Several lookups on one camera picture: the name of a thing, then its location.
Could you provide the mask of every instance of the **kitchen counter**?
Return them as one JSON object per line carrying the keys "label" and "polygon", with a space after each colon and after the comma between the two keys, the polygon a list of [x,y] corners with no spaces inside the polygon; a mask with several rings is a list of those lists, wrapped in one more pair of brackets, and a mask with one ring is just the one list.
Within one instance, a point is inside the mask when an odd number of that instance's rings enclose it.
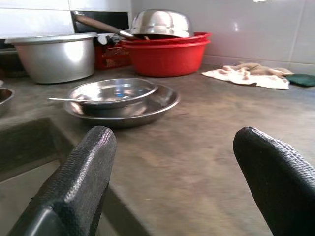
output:
{"label": "kitchen counter", "polygon": [[[0,118],[0,130],[49,118],[76,144],[90,127],[47,98],[119,77],[144,78],[131,67],[58,85],[2,78],[16,95]],[[155,123],[114,131],[111,188],[117,196],[153,236],[271,236],[234,157],[233,138],[242,127],[254,126],[292,144],[315,166],[314,89],[238,86],[200,73],[149,80],[176,89],[182,101]]]}

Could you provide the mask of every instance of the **pan handle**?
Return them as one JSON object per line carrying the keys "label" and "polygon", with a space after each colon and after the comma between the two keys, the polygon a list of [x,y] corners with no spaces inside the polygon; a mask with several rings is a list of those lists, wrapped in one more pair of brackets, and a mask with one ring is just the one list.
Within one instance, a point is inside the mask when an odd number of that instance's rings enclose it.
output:
{"label": "pan handle", "polygon": [[79,14],[75,14],[74,17],[75,17],[76,21],[78,21],[84,25],[92,26],[92,27],[100,29],[100,30],[115,33],[115,34],[118,34],[122,37],[125,37],[126,39],[129,39],[129,40],[141,40],[141,39],[135,37],[134,35],[132,35],[128,32],[125,32],[125,31],[120,30],[116,27],[110,26],[108,24],[105,24],[101,21],[97,21],[97,20],[92,19],[90,17],[79,15]]}

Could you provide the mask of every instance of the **green cloth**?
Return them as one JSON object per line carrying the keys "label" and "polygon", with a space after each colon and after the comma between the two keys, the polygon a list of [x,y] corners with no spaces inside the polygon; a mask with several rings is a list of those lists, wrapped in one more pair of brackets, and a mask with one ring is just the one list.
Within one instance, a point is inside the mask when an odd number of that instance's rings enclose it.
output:
{"label": "green cloth", "polygon": [[302,86],[302,87],[315,86],[315,76],[313,75],[294,74],[294,75],[287,75],[286,78],[291,83]]}

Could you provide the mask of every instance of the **white tile wall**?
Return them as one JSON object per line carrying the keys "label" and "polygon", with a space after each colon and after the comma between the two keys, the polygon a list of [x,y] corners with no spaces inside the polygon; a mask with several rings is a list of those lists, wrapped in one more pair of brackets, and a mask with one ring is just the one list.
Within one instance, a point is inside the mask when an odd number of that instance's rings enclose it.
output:
{"label": "white tile wall", "polygon": [[130,12],[131,0],[69,0],[71,10]]}
{"label": "white tile wall", "polygon": [[131,12],[131,0],[0,0],[0,39],[74,33],[70,10]]}
{"label": "white tile wall", "polygon": [[205,63],[257,61],[315,75],[315,0],[132,0],[133,15],[150,8],[183,12],[194,31],[212,32]]}

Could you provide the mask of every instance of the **red bowl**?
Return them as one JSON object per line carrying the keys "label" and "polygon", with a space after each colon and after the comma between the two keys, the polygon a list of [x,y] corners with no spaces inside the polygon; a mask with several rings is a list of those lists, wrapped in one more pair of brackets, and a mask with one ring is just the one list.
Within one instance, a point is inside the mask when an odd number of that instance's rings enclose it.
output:
{"label": "red bowl", "polygon": [[210,41],[166,45],[126,44],[135,71],[153,77],[187,75],[200,68]]}
{"label": "red bowl", "polygon": [[155,39],[155,40],[123,40],[123,45],[161,45],[161,44],[179,44],[179,43],[197,43],[207,41],[211,33],[196,32],[195,36],[188,38],[169,38],[169,39]]}

